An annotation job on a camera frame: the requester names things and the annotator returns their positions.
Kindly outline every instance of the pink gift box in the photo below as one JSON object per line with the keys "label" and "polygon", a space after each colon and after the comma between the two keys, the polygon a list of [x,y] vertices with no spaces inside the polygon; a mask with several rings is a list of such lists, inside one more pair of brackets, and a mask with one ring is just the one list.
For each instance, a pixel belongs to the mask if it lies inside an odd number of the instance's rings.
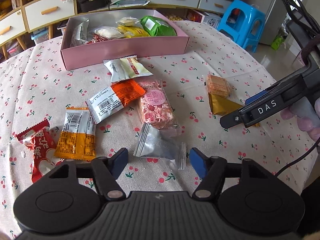
{"label": "pink gift box", "polygon": [[[177,36],[139,37],[102,41],[81,46],[71,47],[70,42],[74,28],[80,23],[89,20],[88,31],[98,26],[114,26],[122,17],[135,17],[141,19],[151,15],[164,19],[172,26]],[[61,57],[66,70],[72,70],[89,65],[103,63],[104,59],[115,59],[131,55],[137,57],[184,54],[189,36],[175,23],[168,20],[156,10],[114,10],[79,15],[68,20],[66,32],[61,45]]]}

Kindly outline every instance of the barcode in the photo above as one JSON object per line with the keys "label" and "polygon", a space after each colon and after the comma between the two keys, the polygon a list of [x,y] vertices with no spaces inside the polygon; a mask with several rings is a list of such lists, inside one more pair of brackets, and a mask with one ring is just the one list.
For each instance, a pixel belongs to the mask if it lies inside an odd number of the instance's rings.
{"label": "barcode", "polygon": [[102,110],[104,109],[105,107],[111,105],[113,103],[113,98],[109,98],[108,100],[102,102],[101,104],[99,104],[99,109]]}
{"label": "barcode", "polygon": [[79,123],[80,116],[79,115],[73,115],[70,120],[70,127],[77,127]]}

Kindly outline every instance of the green snack package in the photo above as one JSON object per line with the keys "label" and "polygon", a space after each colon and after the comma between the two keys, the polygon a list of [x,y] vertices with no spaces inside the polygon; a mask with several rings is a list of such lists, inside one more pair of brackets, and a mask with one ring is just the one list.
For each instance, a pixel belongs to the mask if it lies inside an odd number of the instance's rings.
{"label": "green snack package", "polygon": [[150,36],[177,36],[174,28],[161,18],[145,16],[140,23]]}

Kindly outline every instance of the blue plastic stool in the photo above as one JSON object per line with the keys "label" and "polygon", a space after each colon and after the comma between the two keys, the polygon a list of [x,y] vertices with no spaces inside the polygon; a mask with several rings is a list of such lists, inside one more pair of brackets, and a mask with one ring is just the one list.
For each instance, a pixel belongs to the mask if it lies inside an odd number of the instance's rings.
{"label": "blue plastic stool", "polygon": [[[228,22],[228,18],[234,9],[239,9],[240,12],[236,22],[231,23]],[[223,15],[217,30],[227,33],[235,43],[244,49],[251,45],[252,51],[255,52],[263,33],[265,17],[265,14],[256,8],[240,0],[234,0]]]}

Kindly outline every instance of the orange drawer handle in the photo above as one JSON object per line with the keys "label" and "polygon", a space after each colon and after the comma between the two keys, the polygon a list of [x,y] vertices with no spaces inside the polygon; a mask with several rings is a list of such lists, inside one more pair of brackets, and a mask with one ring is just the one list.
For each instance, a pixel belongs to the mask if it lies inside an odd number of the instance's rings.
{"label": "orange drawer handle", "polygon": [[52,13],[52,12],[56,11],[58,8],[59,8],[58,6],[52,7],[50,9],[42,11],[41,14],[45,15],[45,14],[48,14],[48,13]]}
{"label": "orange drawer handle", "polygon": [[215,3],[214,5],[215,5],[216,7],[223,8],[223,5],[221,5],[221,4]]}
{"label": "orange drawer handle", "polygon": [[5,33],[7,33],[10,29],[11,29],[11,26],[6,27],[6,28],[3,29],[2,31],[0,31],[0,35],[3,35],[3,34],[5,34]]}

